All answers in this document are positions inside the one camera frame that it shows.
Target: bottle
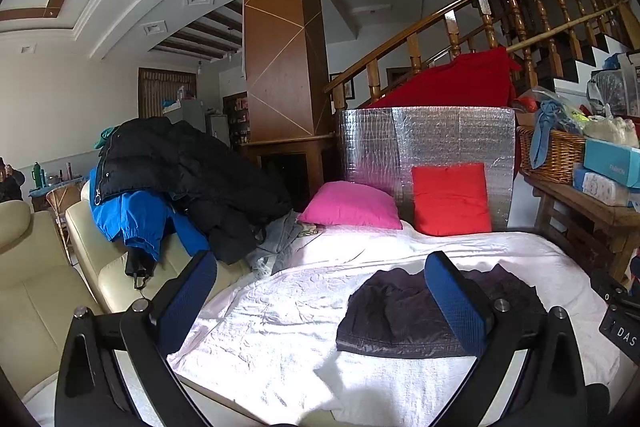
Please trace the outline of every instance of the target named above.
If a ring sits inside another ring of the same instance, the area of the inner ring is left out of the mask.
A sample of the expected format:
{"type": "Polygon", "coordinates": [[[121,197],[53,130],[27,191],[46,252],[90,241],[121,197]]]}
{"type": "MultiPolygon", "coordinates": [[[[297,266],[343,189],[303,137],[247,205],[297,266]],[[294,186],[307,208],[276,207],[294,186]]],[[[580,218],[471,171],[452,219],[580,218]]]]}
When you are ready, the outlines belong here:
{"type": "Polygon", "coordinates": [[[36,188],[42,188],[42,167],[36,162],[33,164],[33,171],[31,171],[31,177],[36,184],[36,188]]]}

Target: metal bolt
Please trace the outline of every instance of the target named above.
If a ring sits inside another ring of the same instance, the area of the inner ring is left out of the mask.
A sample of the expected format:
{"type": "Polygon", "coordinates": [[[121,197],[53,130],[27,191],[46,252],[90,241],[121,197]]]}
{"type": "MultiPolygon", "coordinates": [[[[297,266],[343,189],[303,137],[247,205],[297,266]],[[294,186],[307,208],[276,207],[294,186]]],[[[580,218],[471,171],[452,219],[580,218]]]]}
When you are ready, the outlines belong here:
{"type": "Polygon", "coordinates": [[[81,319],[87,314],[88,311],[89,308],[87,308],[86,306],[78,306],[78,308],[74,310],[74,317],[76,319],[81,319]]]}
{"type": "Polygon", "coordinates": [[[505,299],[497,299],[497,301],[494,302],[494,308],[499,312],[504,313],[511,309],[511,305],[509,304],[509,301],[506,301],[505,299]]]}
{"type": "Polygon", "coordinates": [[[142,313],[144,310],[146,310],[149,306],[149,301],[146,299],[137,299],[135,301],[133,301],[133,304],[131,305],[131,309],[133,311],[135,311],[136,313],[142,313]]]}
{"type": "Polygon", "coordinates": [[[551,308],[551,311],[553,311],[554,315],[559,319],[565,319],[569,316],[566,310],[564,308],[561,308],[560,306],[554,306],[553,308],[551,308]]]}

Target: white bedsheet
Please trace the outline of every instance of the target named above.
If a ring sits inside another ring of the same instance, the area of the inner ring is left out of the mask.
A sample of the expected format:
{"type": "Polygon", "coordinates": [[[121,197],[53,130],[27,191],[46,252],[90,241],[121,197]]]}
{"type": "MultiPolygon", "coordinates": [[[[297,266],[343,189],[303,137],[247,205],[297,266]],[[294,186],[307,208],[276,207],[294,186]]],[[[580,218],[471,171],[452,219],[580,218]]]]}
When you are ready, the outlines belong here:
{"type": "Polygon", "coordinates": [[[328,227],[305,241],[283,272],[226,289],[169,357],[172,368],[267,423],[298,423],[306,413],[325,409],[361,425],[428,425],[474,359],[339,353],[335,332],[349,295],[376,270],[400,266],[417,273],[428,253],[443,250],[460,269],[486,271],[500,263],[535,285],[546,309],[566,308],[586,383],[613,379],[620,352],[598,333],[605,303],[557,247],[526,233],[438,238],[403,224],[400,231],[328,227]]]}

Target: wicker basket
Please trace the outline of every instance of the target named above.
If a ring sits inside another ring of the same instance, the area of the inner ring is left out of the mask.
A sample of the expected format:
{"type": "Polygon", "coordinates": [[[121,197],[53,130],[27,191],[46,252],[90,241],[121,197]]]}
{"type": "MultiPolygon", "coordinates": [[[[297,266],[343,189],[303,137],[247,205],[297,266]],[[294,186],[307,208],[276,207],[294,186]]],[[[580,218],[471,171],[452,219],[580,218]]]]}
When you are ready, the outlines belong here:
{"type": "Polygon", "coordinates": [[[584,143],[582,136],[563,131],[551,131],[549,147],[545,162],[537,169],[531,168],[529,150],[533,127],[521,125],[518,127],[520,136],[521,160],[520,170],[527,175],[537,176],[549,181],[571,184],[574,178],[574,163],[584,161],[584,143]]]}

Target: sofa headrest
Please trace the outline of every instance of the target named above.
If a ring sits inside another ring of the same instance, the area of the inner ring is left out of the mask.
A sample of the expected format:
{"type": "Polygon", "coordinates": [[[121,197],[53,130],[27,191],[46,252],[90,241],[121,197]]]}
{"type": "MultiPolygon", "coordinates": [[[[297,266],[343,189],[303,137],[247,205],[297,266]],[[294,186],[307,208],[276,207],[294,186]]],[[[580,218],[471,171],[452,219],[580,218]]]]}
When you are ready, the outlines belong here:
{"type": "Polygon", "coordinates": [[[0,248],[18,239],[30,223],[31,209],[24,201],[0,203],[0,248]]]}

